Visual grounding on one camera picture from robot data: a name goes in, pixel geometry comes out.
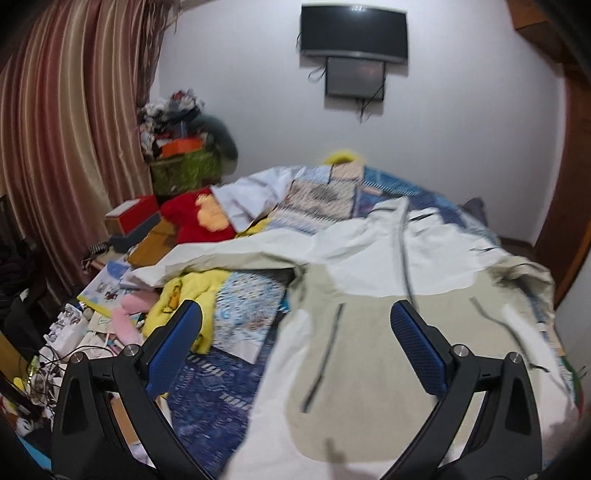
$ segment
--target blue gripper pad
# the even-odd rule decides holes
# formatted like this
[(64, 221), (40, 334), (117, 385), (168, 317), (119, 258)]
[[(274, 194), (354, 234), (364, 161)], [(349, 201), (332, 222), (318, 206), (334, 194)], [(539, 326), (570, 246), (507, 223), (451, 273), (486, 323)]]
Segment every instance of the blue gripper pad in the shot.
[(152, 400), (166, 393), (170, 385), (183, 366), (187, 353), (199, 335), (202, 325), (201, 307), (196, 301), (191, 301), (189, 308), (180, 312), (181, 318), (168, 334), (162, 346), (150, 360), (148, 366), (148, 385), (146, 392)]
[(425, 392), (441, 400), (447, 393), (445, 364), (400, 303), (392, 306), (390, 326)]

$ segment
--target white cloth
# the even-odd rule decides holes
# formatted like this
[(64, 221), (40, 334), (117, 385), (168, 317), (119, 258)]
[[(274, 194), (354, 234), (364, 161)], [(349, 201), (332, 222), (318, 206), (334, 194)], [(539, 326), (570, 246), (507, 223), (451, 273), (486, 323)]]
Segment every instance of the white cloth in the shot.
[(273, 167), (211, 189), (234, 230), (240, 233), (273, 210), (289, 193), (291, 182), (305, 170), (305, 167)]
[[(405, 295), (401, 265), (401, 220), (408, 199), (378, 203), (366, 219), (340, 222), (307, 236), (287, 229), (259, 233), (217, 244), (184, 244), (175, 247), (153, 267), (134, 274), (152, 286), (162, 285), (181, 271), (211, 268), (276, 268), (289, 265), (325, 265), (339, 290), (355, 295), (385, 297)], [(426, 213), (433, 215), (418, 219)], [(410, 281), (417, 295), (445, 293), (474, 283), (476, 273), (508, 255), (488, 240), (445, 224), (431, 210), (410, 212), (404, 229)], [(551, 439), (556, 424), (576, 418), (576, 408), (566, 393), (556, 356), (540, 333), (510, 306), (504, 320), (520, 337), (532, 358), (553, 375), (539, 375), (536, 401), (544, 440)], [(246, 439), (225, 469), (227, 480), (311, 480), (379, 478), (391, 462), (330, 465), (303, 456), (291, 440), (285, 418), (285, 402), (306, 355), (310, 339), (310, 318), (299, 310), (280, 330), (277, 344), (267, 363), (249, 419)], [(556, 450), (544, 448), (544, 457)]]

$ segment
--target silver bolt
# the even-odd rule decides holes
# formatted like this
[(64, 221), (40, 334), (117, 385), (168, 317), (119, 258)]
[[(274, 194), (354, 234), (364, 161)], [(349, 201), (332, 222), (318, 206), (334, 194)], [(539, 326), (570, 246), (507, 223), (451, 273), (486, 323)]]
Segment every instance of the silver bolt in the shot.
[(520, 364), (523, 361), (523, 357), (517, 352), (511, 352), (509, 354), (509, 360), (511, 360), (514, 364)]
[(72, 362), (73, 364), (77, 364), (79, 362), (82, 362), (82, 359), (85, 356), (86, 354), (84, 352), (74, 352), (70, 357), (70, 362)]
[(470, 349), (466, 345), (456, 345), (453, 348), (453, 352), (457, 356), (468, 356), (468, 354), (470, 353)]
[(123, 349), (123, 354), (125, 356), (134, 356), (138, 352), (139, 352), (139, 345), (136, 345), (135, 343), (132, 343)]

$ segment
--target wall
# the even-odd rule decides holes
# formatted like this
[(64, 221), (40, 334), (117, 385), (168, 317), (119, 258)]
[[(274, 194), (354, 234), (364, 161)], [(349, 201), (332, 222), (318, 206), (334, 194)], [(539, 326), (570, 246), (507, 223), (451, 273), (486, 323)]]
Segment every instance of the wall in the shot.
[[(572, 366), (591, 370), (591, 255), (556, 311), (556, 331)], [(582, 379), (585, 397), (591, 398), (591, 371)]]
[(240, 151), (231, 180), (318, 164), (351, 148), (454, 202), (482, 196), (497, 233), (534, 241), (561, 157), (557, 71), (512, 28), (504, 0), (378, 0), (408, 12), (409, 65), (390, 66), (383, 105), (324, 98), (296, 51), (300, 0), (215, 0), (164, 39), (162, 95), (192, 87)]

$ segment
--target striped curtain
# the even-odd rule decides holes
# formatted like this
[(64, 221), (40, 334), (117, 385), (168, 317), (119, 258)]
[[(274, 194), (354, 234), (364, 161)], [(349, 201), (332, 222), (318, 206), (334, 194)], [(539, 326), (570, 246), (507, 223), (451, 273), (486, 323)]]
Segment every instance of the striped curtain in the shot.
[(65, 288), (88, 281), (80, 260), (107, 239), (105, 213), (151, 192), (136, 105), (169, 9), (159, 0), (55, 1), (0, 73), (0, 177), (19, 227)]

